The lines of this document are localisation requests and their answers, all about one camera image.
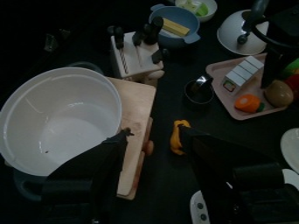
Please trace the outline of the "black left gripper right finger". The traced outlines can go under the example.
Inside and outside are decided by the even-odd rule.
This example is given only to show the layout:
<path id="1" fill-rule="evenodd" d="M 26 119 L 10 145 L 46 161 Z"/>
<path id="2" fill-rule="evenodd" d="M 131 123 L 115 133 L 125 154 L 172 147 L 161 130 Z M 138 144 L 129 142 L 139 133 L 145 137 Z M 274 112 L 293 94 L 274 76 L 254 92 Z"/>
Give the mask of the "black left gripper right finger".
<path id="1" fill-rule="evenodd" d="M 299 187 L 273 158 L 184 125 L 180 137 L 210 224 L 299 224 Z"/>

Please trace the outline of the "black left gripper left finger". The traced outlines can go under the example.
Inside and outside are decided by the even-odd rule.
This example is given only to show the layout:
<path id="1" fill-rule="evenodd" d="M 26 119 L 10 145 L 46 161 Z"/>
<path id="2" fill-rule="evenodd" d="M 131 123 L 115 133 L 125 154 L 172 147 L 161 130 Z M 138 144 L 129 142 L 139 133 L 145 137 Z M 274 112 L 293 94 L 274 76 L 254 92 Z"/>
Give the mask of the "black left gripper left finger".
<path id="1" fill-rule="evenodd" d="M 130 128 L 67 161 L 42 188 L 42 224 L 110 224 Z"/>

